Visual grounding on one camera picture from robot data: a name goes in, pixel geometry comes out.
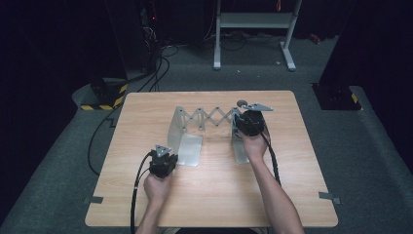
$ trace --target hand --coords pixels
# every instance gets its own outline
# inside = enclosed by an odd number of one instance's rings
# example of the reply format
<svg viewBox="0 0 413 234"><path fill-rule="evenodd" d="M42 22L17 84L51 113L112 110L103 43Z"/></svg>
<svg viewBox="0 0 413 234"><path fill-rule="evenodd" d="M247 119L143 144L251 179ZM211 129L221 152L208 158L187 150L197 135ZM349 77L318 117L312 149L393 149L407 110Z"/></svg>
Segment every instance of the hand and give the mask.
<svg viewBox="0 0 413 234"><path fill-rule="evenodd" d="M169 174L165 178L159 178L156 175L149 174L143 184L146 195L149 198L149 203L162 206L168 197L171 182L172 174Z"/></svg>
<svg viewBox="0 0 413 234"><path fill-rule="evenodd" d="M246 136L243 135L244 150L250 162L262 160L265 151L267 150L267 143L261 135Z"/></svg>

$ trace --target black cable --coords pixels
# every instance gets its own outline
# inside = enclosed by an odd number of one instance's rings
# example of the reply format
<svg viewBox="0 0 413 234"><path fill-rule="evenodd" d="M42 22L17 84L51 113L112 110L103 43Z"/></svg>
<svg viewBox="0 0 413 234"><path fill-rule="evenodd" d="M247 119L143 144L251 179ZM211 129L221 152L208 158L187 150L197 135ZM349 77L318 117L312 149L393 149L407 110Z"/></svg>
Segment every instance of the black cable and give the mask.
<svg viewBox="0 0 413 234"><path fill-rule="evenodd" d="M137 194L137 187L139 186L139 181L140 181L140 171L142 170L143 164L145 163L146 159L149 156L151 156L151 153L152 151L146 154L146 156L143 158L142 162L140 163L139 170L137 171L136 179L134 181L133 194L131 195L131 234L134 234L134 209L136 207L136 194Z"/></svg>
<svg viewBox="0 0 413 234"><path fill-rule="evenodd" d="M91 169L91 171L92 171L95 175L97 175L97 176L100 176L100 173L98 173L98 172L94 169L94 167L92 166L92 162L91 162L91 151L92 151L92 143L93 143L93 141L94 141L94 136L96 135L97 130L101 127L101 125L103 124L103 122L104 122L105 120L108 120L108 117L109 117L111 114L113 114L113 112L115 112L115 111L116 111L120 106L122 106L122 105L123 105L122 103L119 104L115 109L111 110L110 113L109 113L108 115L106 115L106 117L104 117L104 118L102 119L102 121L100 121L99 125L98 125L97 128L94 130L94 134L92 135L91 140L89 141L89 148L88 148L88 165L89 165L89 168Z"/></svg>
<svg viewBox="0 0 413 234"><path fill-rule="evenodd" d="M176 51L175 51L174 53L170 54L170 55L166 55L166 56L163 56L163 57L171 57L171 56L176 55L176 54L179 52L179 47L176 46L176 45L173 45L173 46L164 47L164 48L162 49L162 53L164 52L165 49L168 49L168 48L175 48Z"/></svg>
<svg viewBox="0 0 413 234"><path fill-rule="evenodd" d="M155 80L155 83L151 86L151 88L149 89L149 92L152 91L152 89L153 89L153 87L154 87L155 85L158 86L158 92L159 92L159 82L162 80L162 78L165 77L165 75L167 74L167 72L168 72L168 70L169 70L169 61L168 61L166 58L161 57L161 60L162 60L162 59L167 62L167 65L168 65L168 66L167 66L167 69L164 71L164 73L163 73L159 78L157 78L157 79Z"/></svg>
<svg viewBox="0 0 413 234"><path fill-rule="evenodd" d="M148 81L146 81L146 83L143 84L143 86L140 87L140 89L136 91L137 93L139 93L140 91L142 91L143 88L145 88L145 86L146 86L149 82L151 82L151 80L155 77L155 75L156 75L156 74L159 72L159 70L161 69L161 64L162 64L162 63L160 63L160 65L158 66L157 70L156 70L155 73L152 75L152 77L149 78Z"/></svg>
<svg viewBox="0 0 413 234"><path fill-rule="evenodd" d="M269 139L267 139L264 136L264 134L261 131L259 131L258 127L254 124L251 118L249 118L249 116L245 116L245 117L248 118L248 120L252 123L252 126L255 128L255 130L264 138L264 141L268 146L268 150L270 151L271 161L273 162L274 178L279 183L279 185L282 185L282 182L280 181L280 175L279 175L279 165L277 163L276 153L274 152L273 147L271 146L271 136L270 136L270 131L268 131L267 125L264 123L264 128L268 134Z"/></svg>

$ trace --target metal bracket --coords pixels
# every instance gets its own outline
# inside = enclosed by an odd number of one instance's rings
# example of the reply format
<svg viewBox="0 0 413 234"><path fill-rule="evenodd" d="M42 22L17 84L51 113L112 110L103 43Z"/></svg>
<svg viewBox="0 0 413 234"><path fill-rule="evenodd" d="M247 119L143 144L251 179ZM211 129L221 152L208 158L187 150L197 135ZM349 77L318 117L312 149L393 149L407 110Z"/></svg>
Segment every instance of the metal bracket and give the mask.
<svg viewBox="0 0 413 234"><path fill-rule="evenodd" d="M219 120L212 119L216 113L221 115ZM215 107L209 114L203 108L197 108L192 114L185 111L182 106L176 106L168 132L168 145L171 146L179 155L178 165L198 166L201 147L203 142L202 136L188 135L188 126L194 123L198 130L206 129L206 122L215 126L227 121L231 123L229 116L231 111L225 113L221 108Z"/></svg>
<svg viewBox="0 0 413 234"><path fill-rule="evenodd" d="M161 158L162 156L164 156L164 155L166 155L170 152L170 148L163 147L159 144L156 144L155 148L156 148L156 155L157 155L158 158Z"/></svg>
<svg viewBox="0 0 413 234"><path fill-rule="evenodd" d="M252 110L252 111L273 111L274 110L272 107L265 106L258 102L254 104L250 104L250 105L243 105L241 107L247 110Z"/></svg>

